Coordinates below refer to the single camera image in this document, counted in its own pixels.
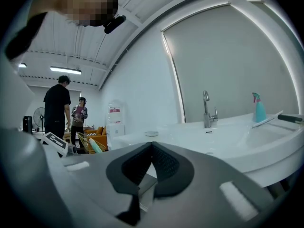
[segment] white sink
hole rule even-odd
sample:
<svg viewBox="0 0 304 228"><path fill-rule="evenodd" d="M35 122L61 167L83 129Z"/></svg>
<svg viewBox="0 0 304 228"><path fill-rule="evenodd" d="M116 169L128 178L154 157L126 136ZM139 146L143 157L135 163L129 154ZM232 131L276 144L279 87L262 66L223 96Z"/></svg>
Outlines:
<svg viewBox="0 0 304 228"><path fill-rule="evenodd" d="M111 149L153 141L177 145L220 158L262 187L286 178L301 167L304 127L278 119L256 128L252 128L253 124L252 114L220 119L211 128L204 128L203 122L172 124L158 127L156 137L144 133L116 137ZM156 177L153 167L148 173Z"/></svg>

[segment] black speaker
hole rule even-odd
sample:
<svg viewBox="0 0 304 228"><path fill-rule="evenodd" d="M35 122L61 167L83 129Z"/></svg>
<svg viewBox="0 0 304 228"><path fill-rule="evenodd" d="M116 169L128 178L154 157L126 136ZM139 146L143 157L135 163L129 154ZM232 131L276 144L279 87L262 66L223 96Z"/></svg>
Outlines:
<svg viewBox="0 0 304 228"><path fill-rule="evenodd" d="M33 117L32 116L24 116L22 122L23 131L26 133L33 134Z"/></svg>
<svg viewBox="0 0 304 228"><path fill-rule="evenodd" d="M110 34L113 30L115 30L118 26L120 26L125 21L126 21L126 16L122 15L104 24L105 34Z"/></svg>

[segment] ceiling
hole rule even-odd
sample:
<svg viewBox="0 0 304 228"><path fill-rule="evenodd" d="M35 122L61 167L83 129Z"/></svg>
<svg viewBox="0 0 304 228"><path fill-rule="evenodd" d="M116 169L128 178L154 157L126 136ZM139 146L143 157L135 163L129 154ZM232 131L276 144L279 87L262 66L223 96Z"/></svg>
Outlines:
<svg viewBox="0 0 304 228"><path fill-rule="evenodd" d="M77 27L68 23L64 16L49 12L25 54L23 62L28 67L20 68L19 75L26 82L39 79L39 85L43 86L44 81L55 81L62 74L52 72L50 66L80 69L81 75L69 75L71 81L100 89L126 44L165 12L162 8L173 1L180 2L119 0L118 14L125 15L127 21L107 35L103 27Z"/></svg>

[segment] white box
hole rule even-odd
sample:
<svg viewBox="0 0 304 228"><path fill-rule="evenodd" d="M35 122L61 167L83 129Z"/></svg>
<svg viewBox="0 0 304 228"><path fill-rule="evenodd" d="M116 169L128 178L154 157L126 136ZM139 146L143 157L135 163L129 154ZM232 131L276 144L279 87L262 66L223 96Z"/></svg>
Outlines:
<svg viewBox="0 0 304 228"><path fill-rule="evenodd" d="M106 138L108 145L111 146L111 140L114 137L123 136L123 135L124 135L124 124L110 123L106 126Z"/></svg>

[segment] soap dish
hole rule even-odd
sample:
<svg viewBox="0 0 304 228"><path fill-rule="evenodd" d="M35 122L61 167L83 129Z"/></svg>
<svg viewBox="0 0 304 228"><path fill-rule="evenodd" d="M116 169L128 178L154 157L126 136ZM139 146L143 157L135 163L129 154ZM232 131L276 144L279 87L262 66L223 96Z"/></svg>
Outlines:
<svg viewBox="0 0 304 228"><path fill-rule="evenodd" d="M144 132L144 134L148 137L156 137L158 135L158 132L157 131L147 131L147 132Z"/></svg>

